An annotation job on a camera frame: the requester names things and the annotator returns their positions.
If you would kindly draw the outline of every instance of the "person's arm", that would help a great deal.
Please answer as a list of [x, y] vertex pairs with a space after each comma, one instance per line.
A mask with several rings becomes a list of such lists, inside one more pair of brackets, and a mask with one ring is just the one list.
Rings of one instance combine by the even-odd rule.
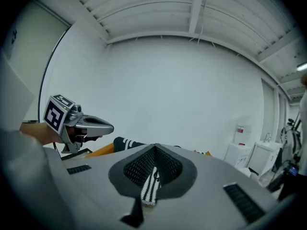
[[58, 134], [46, 123], [21, 124], [20, 131], [25, 135], [36, 138], [42, 146], [52, 142], [61, 143]]

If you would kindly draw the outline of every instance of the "orange object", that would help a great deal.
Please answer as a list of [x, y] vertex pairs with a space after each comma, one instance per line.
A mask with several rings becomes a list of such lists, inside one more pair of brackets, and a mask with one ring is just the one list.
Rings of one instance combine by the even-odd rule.
[[90, 153], [89, 155], [86, 156], [86, 158], [91, 158], [91, 157], [98, 157], [98, 156], [102, 156], [102, 155], [107, 155], [110, 153], [114, 153], [114, 144], [111, 143], [97, 151], [94, 151], [92, 153]]
[[207, 151], [206, 153], [205, 153], [205, 155], [207, 155], [207, 156], [211, 156], [212, 157], [212, 155], [209, 153], [209, 151]]

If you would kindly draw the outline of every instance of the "sink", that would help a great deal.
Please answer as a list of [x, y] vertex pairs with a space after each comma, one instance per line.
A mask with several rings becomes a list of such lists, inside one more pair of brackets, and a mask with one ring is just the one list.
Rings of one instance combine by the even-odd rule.
[[269, 150], [269, 151], [275, 151], [283, 147], [282, 143], [273, 142], [273, 141], [270, 141], [270, 142], [259, 141], [259, 142], [256, 142], [256, 145], [259, 147], [262, 147], [263, 149]]

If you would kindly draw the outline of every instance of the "ceiling beam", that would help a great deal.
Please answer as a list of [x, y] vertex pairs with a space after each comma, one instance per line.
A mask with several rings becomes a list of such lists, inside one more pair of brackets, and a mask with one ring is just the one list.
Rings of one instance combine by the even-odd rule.
[[180, 32], [180, 31], [147, 31], [147, 32], [138, 32], [138, 33], [131, 33], [127, 35], [122, 35], [118, 37], [111, 38], [108, 41], [108, 44], [120, 42], [123, 40], [128, 40], [132, 38], [137, 37], [143, 37], [143, 36], [161, 36], [161, 35], [169, 35], [169, 36], [181, 36], [181, 37], [188, 37], [188, 38], [200, 38], [201, 40], [213, 42], [215, 44], [227, 47], [240, 55], [244, 56], [245, 58], [249, 59], [253, 63], [255, 63], [258, 67], [260, 67], [264, 72], [266, 72], [276, 83], [277, 86], [281, 88], [281, 90], [284, 92], [284, 94], [287, 96], [289, 100], [291, 100], [290, 95], [288, 94], [287, 90], [282, 86], [279, 82], [279, 80], [274, 76], [272, 72], [270, 72], [266, 67], [264, 67], [262, 64], [260, 64], [253, 56], [246, 53], [244, 50], [240, 49], [239, 47], [235, 46], [233, 43], [227, 42], [228, 40], [219, 39], [217, 35], [208, 35], [208, 34], [202, 34], [198, 35], [195, 33], [188, 33], [188, 32]]
[[298, 95], [298, 94], [304, 94], [305, 92], [305, 87], [299, 87], [299, 88], [295, 88], [295, 89], [290, 89], [288, 90], [288, 94], [289, 95]]
[[301, 36], [302, 34], [300, 30], [297, 27], [294, 28], [281, 39], [279, 39], [276, 43], [258, 54], [256, 60], [262, 64], [263, 62], [269, 60], [271, 57], [274, 57], [280, 53], [286, 47], [295, 44], [298, 40], [301, 39]]
[[56, 14], [72, 23], [79, 21], [107, 42], [110, 35], [78, 0], [39, 0]]
[[292, 98], [292, 100], [289, 101], [289, 104], [290, 105], [299, 105], [302, 98], [303, 98], [302, 96]]
[[307, 71], [296, 71], [292, 74], [286, 75], [282, 78], [280, 78], [280, 84], [289, 83], [295, 80], [300, 79]]
[[304, 95], [304, 94], [293, 94], [293, 95], [291, 95], [291, 98], [292, 98], [292, 99], [298, 98], [298, 97], [299, 97], [299, 98], [302, 98], [303, 95]]
[[197, 21], [201, 11], [201, 3], [202, 0], [193, 0], [192, 2], [190, 22], [189, 22], [189, 33], [195, 33]]

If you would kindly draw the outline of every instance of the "black vent slot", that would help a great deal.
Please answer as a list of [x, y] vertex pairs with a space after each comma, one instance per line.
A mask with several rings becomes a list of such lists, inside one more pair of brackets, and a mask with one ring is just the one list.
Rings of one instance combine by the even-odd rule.
[[86, 165], [81, 165], [81, 166], [78, 166], [78, 167], [69, 168], [69, 169], [67, 169], [67, 171], [68, 171], [69, 174], [76, 174], [76, 173], [79, 173], [79, 172], [82, 172], [82, 171], [89, 170], [91, 168], [92, 168], [91, 166], [86, 164]]
[[248, 223], [252, 223], [264, 216], [263, 210], [237, 184], [224, 186], [224, 190]]

